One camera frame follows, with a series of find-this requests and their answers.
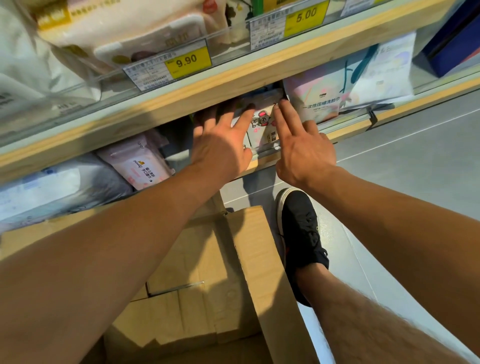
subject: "gray tile floor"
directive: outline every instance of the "gray tile floor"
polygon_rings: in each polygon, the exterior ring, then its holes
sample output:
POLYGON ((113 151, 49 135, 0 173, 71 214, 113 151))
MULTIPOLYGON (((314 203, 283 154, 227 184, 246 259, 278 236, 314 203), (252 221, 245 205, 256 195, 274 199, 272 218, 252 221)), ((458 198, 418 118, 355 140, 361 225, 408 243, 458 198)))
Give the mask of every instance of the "gray tile floor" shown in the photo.
MULTIPOLYGON (((480 91, 418 112, 336 145, 338 163, 380 185, 480 219, 480 91)), ((227 184, 221 194, 235 211, 262 205, 282 249, 275 197, 289 187, 270 167, 227 184)), ((322 244, 330 270, 363 294, 430 333, 472 363, 480 360, 438 323, 367 251, 348 229, 317 202, 322 244)), ((314 312, 300 305, 322 364, 333 357, 314 312)))

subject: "shoe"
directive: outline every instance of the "shoe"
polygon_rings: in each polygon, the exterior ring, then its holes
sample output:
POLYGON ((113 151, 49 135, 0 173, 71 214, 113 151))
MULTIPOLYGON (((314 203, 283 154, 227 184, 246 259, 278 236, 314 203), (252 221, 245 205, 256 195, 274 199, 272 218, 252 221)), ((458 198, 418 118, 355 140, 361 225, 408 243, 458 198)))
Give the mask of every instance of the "shoe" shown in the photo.
POLYGON ((311 307, 300 292, 295 272, 312 263, 323 264, 328 269, 329 260, 320 242, 317 214, 308 195, 298 188, 286 188, 276 199, 276 221, 284 244, 285 271, 297 301, 311 307))

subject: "right arm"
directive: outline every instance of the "right arm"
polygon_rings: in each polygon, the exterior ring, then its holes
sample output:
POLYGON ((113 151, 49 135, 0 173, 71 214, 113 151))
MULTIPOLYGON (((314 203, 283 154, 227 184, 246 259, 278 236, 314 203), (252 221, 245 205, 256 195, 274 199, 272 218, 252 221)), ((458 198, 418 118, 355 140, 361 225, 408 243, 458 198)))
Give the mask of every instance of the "right arm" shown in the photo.
POLYGON ((480 355, 480 222, 367 182, 286 100, 274 109, 278 176, 334 214, 407 291, 480 355))

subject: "hand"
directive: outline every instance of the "hand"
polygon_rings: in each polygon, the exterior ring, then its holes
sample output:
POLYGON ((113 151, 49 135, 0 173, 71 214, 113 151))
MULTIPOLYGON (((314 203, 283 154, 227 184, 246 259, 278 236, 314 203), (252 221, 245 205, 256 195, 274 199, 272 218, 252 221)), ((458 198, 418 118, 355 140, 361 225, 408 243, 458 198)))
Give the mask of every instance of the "hand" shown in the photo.
POLYGON ((318 133, 314 121, 301 123, 289 101, 281 100, 273 113, 282 147, 276 172, 286 183, 305 190, 314 175, 323 178, 336 165, 335 148, 325 134, 318 133))
POLYGON ((201 166, 220 187, 248 168, 252 151, 243 148, 243 139, 252 122, 255 105, 249 105, 232 127, 235 105, 231 103, 216 123, 217 107, 195 115, 192 164, 201 166))

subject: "person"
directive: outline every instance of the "person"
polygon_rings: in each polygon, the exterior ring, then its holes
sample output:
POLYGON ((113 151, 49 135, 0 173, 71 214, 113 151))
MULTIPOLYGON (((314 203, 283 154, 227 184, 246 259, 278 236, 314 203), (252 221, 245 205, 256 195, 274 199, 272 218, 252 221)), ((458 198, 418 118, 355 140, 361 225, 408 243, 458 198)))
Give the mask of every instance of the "person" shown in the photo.
MULTIPOLYGON (((200 113, 192 163, 176 176, 0 263, 0 362, 77 363, 165 257, 194 211, 249 165, 250 105, 200 113)), ((274 107, 286 271, 337 363, 466 363, 328 270, 309 197, 346 225, 440 323, 480 354, 480 222, 363 181, 286 100, 274 107)))

